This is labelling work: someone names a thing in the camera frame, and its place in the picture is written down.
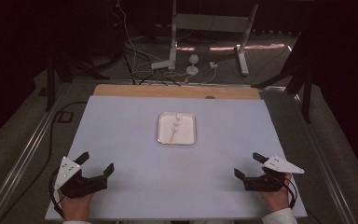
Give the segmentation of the white metal stand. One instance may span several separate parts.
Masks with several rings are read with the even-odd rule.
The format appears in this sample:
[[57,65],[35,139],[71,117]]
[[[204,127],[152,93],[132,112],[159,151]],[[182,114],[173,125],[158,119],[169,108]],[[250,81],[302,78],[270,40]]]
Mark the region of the white metal stand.
[[234,49],[238,58],[241,74],[248,76],[249,69],[244,51],[255,21],[257,9],[258,4],[252,3],[250,15],[247,17],[178,13],[177,0],[172,0],[172,41],[170,45],[168,69],[170,71],[175,70],[177,50],[176,31],[178,29],[243,33],[241,43]]

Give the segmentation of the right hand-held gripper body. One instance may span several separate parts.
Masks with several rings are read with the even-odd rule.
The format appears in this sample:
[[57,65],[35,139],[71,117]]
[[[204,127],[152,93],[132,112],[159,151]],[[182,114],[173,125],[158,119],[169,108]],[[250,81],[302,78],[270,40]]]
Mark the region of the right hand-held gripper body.
[[264,192],[279,191],[285,182],[285,174],[305,173],[302,168],[276,155],[268,158],[263,164],[262,170],[264,171],[264,174],[259,177],[244,178],[243,184],[246,190]]

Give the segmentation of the white power strip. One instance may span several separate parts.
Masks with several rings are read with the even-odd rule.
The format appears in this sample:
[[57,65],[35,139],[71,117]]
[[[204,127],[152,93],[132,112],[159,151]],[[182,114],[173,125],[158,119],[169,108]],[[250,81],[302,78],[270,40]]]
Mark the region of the white power strip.
[[151,63],[151,69],[157,70],[157,69],[161,69],[161,68],[168,68],[173,65],[174,65],[174,62],[172,60],[161,61],[161,62]]

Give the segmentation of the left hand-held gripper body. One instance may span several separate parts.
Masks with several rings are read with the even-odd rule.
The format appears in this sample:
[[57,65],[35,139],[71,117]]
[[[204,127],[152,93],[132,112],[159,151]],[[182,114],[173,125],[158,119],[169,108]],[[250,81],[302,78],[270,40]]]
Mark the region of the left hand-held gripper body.
[[76,164],[75,161],[67,157],[63,157],[53,188],[60,190],[62,194],[71,199],[81,198],[106,189],[107,178],[103,173],[94,177],[84,177],[81,165]]

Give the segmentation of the person's right hand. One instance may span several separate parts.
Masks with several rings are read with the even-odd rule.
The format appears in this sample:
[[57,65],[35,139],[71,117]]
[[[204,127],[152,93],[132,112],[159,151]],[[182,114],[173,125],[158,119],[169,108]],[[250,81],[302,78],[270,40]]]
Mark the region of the person's right hand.
[[274,192],[259,191],[259,194],[266,202],[267,207],[271,213],[289,207],[289,192],[286,187],[282,187],[279,191]]

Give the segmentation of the person's left hand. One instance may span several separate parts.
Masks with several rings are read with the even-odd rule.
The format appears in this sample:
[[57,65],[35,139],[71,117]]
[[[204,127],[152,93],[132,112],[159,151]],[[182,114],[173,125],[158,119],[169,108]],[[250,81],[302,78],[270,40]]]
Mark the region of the person's left hand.
[[62,224],[91,224],[89,222],[90,205],[93,194],[81,198],[71,199],[58,191],[61,200],[63,223]]

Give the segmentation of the black stand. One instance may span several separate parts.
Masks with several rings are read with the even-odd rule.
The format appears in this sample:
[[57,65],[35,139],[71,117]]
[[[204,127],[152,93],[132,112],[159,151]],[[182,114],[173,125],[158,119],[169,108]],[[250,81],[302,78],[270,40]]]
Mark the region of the black stand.
[[56,98],[56,80],[58,77],[62,82],[71,82],[73,75],[69,66],[68,54],[60,44],[59,36],[55,28],[49,28],[46,32],[46,54],[47,54],[47,107],[49,111]]
[[304,34],[302,32],[296,40],[292,52],[288,56],[281,72],[265,81],[252,84],[252,88],[265,89],[282,79],[291,77],[285,92],[296,95],[303,88],[301,114],[307,123],[310,123],[310,94],[312,85],[311,55],[304,49]]

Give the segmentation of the white square tray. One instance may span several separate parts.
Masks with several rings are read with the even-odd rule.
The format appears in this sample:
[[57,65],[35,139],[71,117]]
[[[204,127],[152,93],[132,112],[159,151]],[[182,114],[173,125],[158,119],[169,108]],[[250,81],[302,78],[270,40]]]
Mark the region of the white square tray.
[[184,112],[161,113],[158,116],[157,140],[162,145],[194,145],[197,142],[196,117]]

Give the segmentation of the white table mat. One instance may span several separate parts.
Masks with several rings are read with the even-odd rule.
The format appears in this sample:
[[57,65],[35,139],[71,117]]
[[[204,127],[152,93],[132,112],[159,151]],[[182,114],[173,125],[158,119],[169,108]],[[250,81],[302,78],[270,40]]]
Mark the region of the white table mat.
[[[195,144],[162,145],[157,131],[163,112],[193,114]],[[284,155],[262,100],[109,96],[89,98],[68,156],[83,152],[90,154],[85,176],[115,165],[107,189],[92,200],[92,220],[262,217],[265,203],[234,172],[261,175],[255,152]]]

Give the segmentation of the small white round lamp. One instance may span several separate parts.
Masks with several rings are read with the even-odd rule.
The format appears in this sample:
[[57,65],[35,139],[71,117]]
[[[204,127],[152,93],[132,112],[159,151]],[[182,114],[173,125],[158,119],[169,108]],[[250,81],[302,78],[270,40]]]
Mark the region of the small white round lamp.
[[192,54],[189,57],[189,62],[190,66],[186,69],[186,72],[191,76],[195,76],[199,72],[199,69],[196,66],[196,64],[199,62],[199,56],[197,54]]

